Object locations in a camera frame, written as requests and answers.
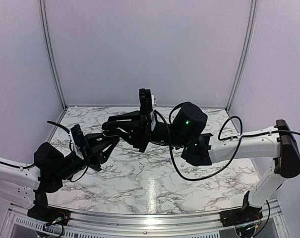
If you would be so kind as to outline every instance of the enclosure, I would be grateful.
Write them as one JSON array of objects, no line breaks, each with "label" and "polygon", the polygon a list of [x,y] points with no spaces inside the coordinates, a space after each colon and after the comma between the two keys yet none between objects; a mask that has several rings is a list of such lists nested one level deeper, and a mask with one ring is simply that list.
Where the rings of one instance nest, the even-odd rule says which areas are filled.
[{"label": "enclosure", "polygon": [[[31,164],[45,141],[67,155],[68,135],[47,120],[101,132],[108,117],[139,110],[140,88],[166,119],[198,105],[204,133],[233,115],[244,132],[278,119],[300,132],[300,0],[0,0],[0,157]],[[239,132],[233,122],[225,132]],[[193,167],[180,155],[190,178],[227,163]],[[242,206],[272,158],[236,159],[199,182],[169,158],[168,147],[139,153],[121,140],[101,172],[64,181],[48,194],[72,211],[62,237],[237,237],[219,212]],[[300,238],[300,175],[269,202],[257,237]],[[0,198],[1,238],[36,237],[40,225]]]}]

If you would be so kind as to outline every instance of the marble tabletop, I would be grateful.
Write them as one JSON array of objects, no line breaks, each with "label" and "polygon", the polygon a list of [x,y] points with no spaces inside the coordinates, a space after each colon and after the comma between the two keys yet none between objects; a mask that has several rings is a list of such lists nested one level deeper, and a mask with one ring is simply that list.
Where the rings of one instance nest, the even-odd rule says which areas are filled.
[{"label": "marble tabletop", "polygon": [[[71,128],[80,124],[84,134],[101,132],[109,116],[138,110],[138,107],[69,108],[61,124]],[[172,108],[156,108],[166,119]],[[225,110],[202,109],[208,115],[203,133],[218,134],[228,118]],[[228,123],[225,132],[235,132]],[[68,135],[57,129],[51,144],[69,153]],[[194,167],[174,151],[181,173],[199,178],[213,173],[227,162]],[[168,147],[149,144],[144,153],[120,141],[100,172],[88,169],[78,182],[64,181],[63,187],[48,193],[49,204],[85,211],[122,214],[179,214],[227,209],[242,205],[243,195],[257,182],[250,159],[236,159],[218,175],[203,181],[185,181],[169,163]],[[74,176],[78,178],[83,171]]]}]

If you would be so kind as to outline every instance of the marble vein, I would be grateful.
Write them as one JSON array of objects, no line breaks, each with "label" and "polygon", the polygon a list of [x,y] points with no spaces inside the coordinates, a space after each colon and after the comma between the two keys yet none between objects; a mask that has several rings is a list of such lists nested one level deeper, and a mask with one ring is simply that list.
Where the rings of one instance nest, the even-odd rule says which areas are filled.
[{"label": "marble vein", "polygon": [[[96,133],[109,116],[138,110],[133,107],[69,108],[61,124],[71,128],[80,124],[83,132]],[[157,108],[168,118],[171,108]],[[225,110],[203,109],[208,115],[204,133],[217,134],[228,118]],[[232,123],[225,132],[235,132]],[[68,135],[57,129],[51,143],[63,154],[69,153]],[[217,171],[226,162],[193,167],[175,151],[177,165],[184,176],[199,178]],[[123,214],[177,214],[227,209],[241,206],[243,195],[257,182],[250,159],[236,159],[220,174],[198,182],[178,176],[169,160],[168,147],[149,144],[139,153],[120,141],[99,173],[88,169],[78,182],[64,181],[63,188],[48,194],[49,203],[71,209]]]}]

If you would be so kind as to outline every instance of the robotic arm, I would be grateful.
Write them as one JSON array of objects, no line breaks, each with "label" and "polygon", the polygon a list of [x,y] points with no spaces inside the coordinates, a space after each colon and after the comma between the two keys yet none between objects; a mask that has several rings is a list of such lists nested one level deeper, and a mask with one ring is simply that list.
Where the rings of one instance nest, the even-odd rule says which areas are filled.
[{"label": "robotic arm", "polygon": [[[150,90],[140,89],[139,97],[139,111],[109,117],[102,125],[102,133],[84,136],[79,125],[66,130],[74,147],[66,157],[45,142],[34,153],[33,165],[0,158],[0,197],[28,209],[29,217],[50,222],[59,219],[60,224],[66,225],[69,211],[49,206],[46,193],[56,192],[62,187],[62,180],[71,180],[84,168],[100,171],[120,137],[140,152],[145,151],[149,142],[169,146],[171,153],[172,147],[182,148],[181,157],[193,166],[232,160],[234,152],[235,159],[273,158],[259,183],[245,194],[242,207],[220,213],[224,227],[262,218],[261,209],[269,196],[286,179],[300,174],[297,143],[284,120],[264,130],[225,135],[226,138],[220,140],[210,133],[201,134],[207,115],[198,106],[190,102],[177,105],[172,112],[180,111],[173,122],[170,115],[170,123],[166,123],[157,119],[160,114],[154,110],[155,97]],[[252,232],[251,229],[241,237],[250,237]]]}]

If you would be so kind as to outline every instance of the metal corner post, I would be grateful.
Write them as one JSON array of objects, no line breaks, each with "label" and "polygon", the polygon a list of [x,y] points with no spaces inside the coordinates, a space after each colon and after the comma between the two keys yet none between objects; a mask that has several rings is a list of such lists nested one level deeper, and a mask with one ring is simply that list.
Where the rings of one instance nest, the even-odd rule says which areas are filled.
[{"label": "metal corner post", "polygon": [[249,21],[247,26],[247,31],[244,39],[243,49],[241,53],[241,58],[238,64],[235,80],[233,83],[233,87],[231,89],[231,93],[227,102],[226,111],[229,112],[233,106],[235,97],[237,95],[237,91],[240,85],[240,81],[242,78],[243,68],[247,59],[247,55],[250,49],[253,30],[254,30],[254,24],[255,24],[255,16],[257,11],[257,5],[258,0],[251,0],[250,4],[250,13],[249,13]]},{"label": "metal corner post", "polygon": [[65,109],[67,109],[67,105],[66,105],[65,98],[64,98],[64,95],[63,95],[63,92],[61,89],[60,78],[59,78],[55,60],[54,60],[53,49],[52,49],[52,44],[51,44],[51,40],[50,40],[49,27],[48,27],[47,16],[46,16],[45,0],[39,0],[39,7],[40,7],[40,16],[41,16],[44,42],[45,42],[45,46],[46,46],[46,51],[47,51],[47,55],[48,55],[50,68],[52,71],[54,85],[56,88],[57,96],[60,101],[60,105],[63,108],[63,110],[65,110]]}]

